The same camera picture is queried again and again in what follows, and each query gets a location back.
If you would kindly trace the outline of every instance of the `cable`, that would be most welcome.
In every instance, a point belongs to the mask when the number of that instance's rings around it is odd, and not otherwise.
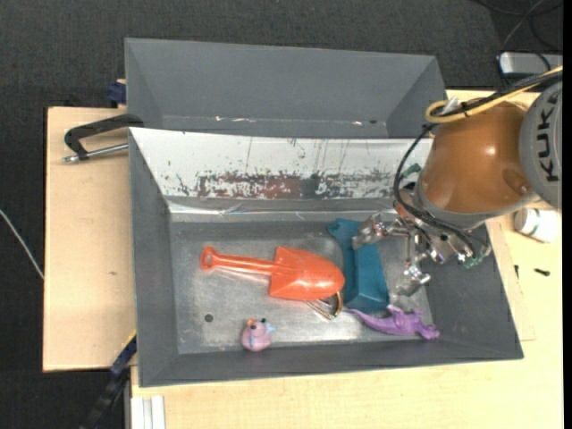
[[[21,237],[21,235],[18,233],[18,231],[16,230],[16,228],[14,227],[14,225],[12,224],[12,221],[10,221],[10,218],[8,217],[8,215],[2,210],[2,208],[0,208],[0,216],[2,216],[4,218],[4,220],[6,221],[6,223],[8,224],[8,227],[10,227],[10,230],[12,231],[12,233],[14,234],[14,236],[18,239],[18,241],[20,242],[20,244],[22,245],[22,247],[24,248],[24,250],[26,251],[26,254],[28,255],[28,258],[30,260],[30,262],[34,265],[34,268],[36,269],[36,272],[38,272],[39,277],[44,280],[44,273],[42,272],[42,269],[39,267],[38,262],[36,262],[36,259],[34,258],[34,255],[32,255],[32,252],[30,251],[30,249],[28,248],[28,245],[26,245],[26,242],[24,241],[24,239]]]
[[[524,13],[519,13],[519,12],[514,12],[511,10],[506,10],[504,8],[500,8],[498,6],[494,6],[492,4],[489,4],[488,2],[486,2],[485,0],[468,0],[469,2],[473,2],[476,4],[480,4],[482,7],[486,8],[487,10],[490,11],[494,11],[496,13],[500,13],[500,14],[505,14],[507,16],[517,16],[517,17],[523,17],[525,16],[525,14],[527,12]],[[531,13],[529,14],[529,17],[536,17],[536,16],[542,16],[544,14],[548,14],[553,12],[554,10],[558,10],[561,6],[564,5],[564,0],[561,0],[560,2],[556,3],[554,6],[550,6],[549,8],[539,11],[538,13]]]
[[[521,92],[525,92],[530,88],[534,88],[535,86],[549,81],[559,80],[563,77],[563,71],[564,67],[560,65],[545,73],[529,76],[523,80],[511,84],[502,91],[494,92],[488,97],[477,99],[470,104],[463,102],[459,107],[445,114],[438,113],[448,103],[447,100],[434,102],[427,107],[427,110],[425,111],[425,118],[431,123],[444,124],[448,122],[455,122],[474,114],[482,113],[483,111],[488,110],[489,108],[492,108],[493,106],[496,106],[499,103],[502,103],[520,94]]]
[[[434,127],[436,127],[438,124],[429,124],[427,126],[425,126],[424,130],[421,132],[421,134],[415,139],[415,141],[411,144],[411,146],[409,147],[409,149],[406,151],[405,155],[403,156],[403,158],[401,159],[401,162],[398,166],[398,169],[395,173],[395,179],[393,181],[393,194],[395,196],[395,199],[397,200],[397,202],[403,206],[403,208],[410,213],[411,215],[413,215],[415,218],[420,219],[421,221],[423,221],[424,223],[433,226],[436,229],[440,229],[443,231],[448,231],[450,233],[454,233],[455,235],[457,235],[471,250],[471,253],[473,256],[476,256],[476,252],[475,252],[475,247],[473,246],[473,242],[472,242],[472,235],[463,231],[462,229],[455,227],[452,224],[448,224],[445,223],[443,221],[438,220],[437,218],[431,216],[430,214],[428,214],[427,212],[424,212],[422,210],[419,210],[409,204],[407,204],[406,202],[403,201],[403,198],[401,197],[401,193],[400,193],[400,184],[401,181],[403,179],[403,177],[401,176],[401,171],[403,170],[403,166],[405,165],[405,163],[407,162],[409,156],[411,155],[411,153],[413,152],[413,150],[416,148],[416,146],[418,145],[419,141],[421,141],[421,139],[427,135]]]
[[[485,0],[468,0],[470,2],[476,3],[476,4],[480,4],[482,7],[496,12],[496,13],[500,13],[500,14],[505,14],[507,16],[515,16],[515,17],[520,17],[523,18],[522,21],[520,21],[515,28],[512,29],[512,31],[510,32],[509,37],[505,38],[505,42],[503,45],[506,45],[506,43],[508,42],[508,40],[510,38],[512,38],[514,36],[514,32],[516,32],[524,22],[528,22],[528,26],[533,34],[533,36],[543,45],[549,47],[550,49],[552,49],[553,51],[558,51],[560,52],[561,49],[558,49],[556,46],[554,46],[552,43],[549,43],[548,41],[546,41],[544,38],[542,38],[539,34],[538,34],[538,30],[536,29],[535,26],[535,21],[534,18],[537,16],[543,16],[545,14],[551,13],[557,9],[559,9],[561,6],[564,5],[564,0],[559,0],[556,4],[549,6],[548,8],[546,8],[545,10],[542,11],[536,11],[537,7],[540,6],[541,4],[545,3],[547,0],[540,0],[539,2],[536,2],[536,4],[533,4],[533,0],[528,0],[528,9],[524,12],[524,13],[520,13],[520,12],[515,12],[515,11],[511,11],[511,10],[507,10],[504,8],[500,8],[498,6],[494,6],[492,4],[489,4],[488,2],[486,2]]]

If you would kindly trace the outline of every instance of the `small pink figurine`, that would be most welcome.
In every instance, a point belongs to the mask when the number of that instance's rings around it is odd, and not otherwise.
[[[264,318],[260,321],[250,318],[240,335],[240,343],[249,351],[261,351],[272,343],[270,332],[273,331],[275,329]]]

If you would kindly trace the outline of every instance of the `dark gray carpet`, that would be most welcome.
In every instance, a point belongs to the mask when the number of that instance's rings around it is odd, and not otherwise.
[[[561,47],[558,17],[537,22]],[[42,262],[43,107],[107,106],[126,36],[430,54],[448,87],[493,88],[517,22],[467,0],[0,0],[0,207]],[[525,30],[510,46],[544,47]],[[105,373],[40,373],[42,282],[1,221],[0,287],[0,425],[75,427]]]

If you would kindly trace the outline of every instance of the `metal tray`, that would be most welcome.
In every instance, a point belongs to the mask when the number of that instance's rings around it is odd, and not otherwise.
[[[278,245],[341,265],[325,227],[337,217],[391,213],[395,168],[411,139],[273,139],[131,129],[130,188],[142,386],[521,358],[494,257],[435,267],[415,303],[438,341],[391,337],[353,315],[333,321],[267,296],[265,278],[203,273],[200,250],[272,258]],[[422,141],[411,163],[423,163]],[[399,239],[378,245],[391,283]],[[243,350],[250,317],[277,327],[273,345]]]

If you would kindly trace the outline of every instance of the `paint stain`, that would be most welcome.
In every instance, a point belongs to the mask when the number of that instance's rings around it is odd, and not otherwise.
[[[224,172],[198,176],[194,189],[203,198],[335,199],[388,197],[393,173],[253,174]]]

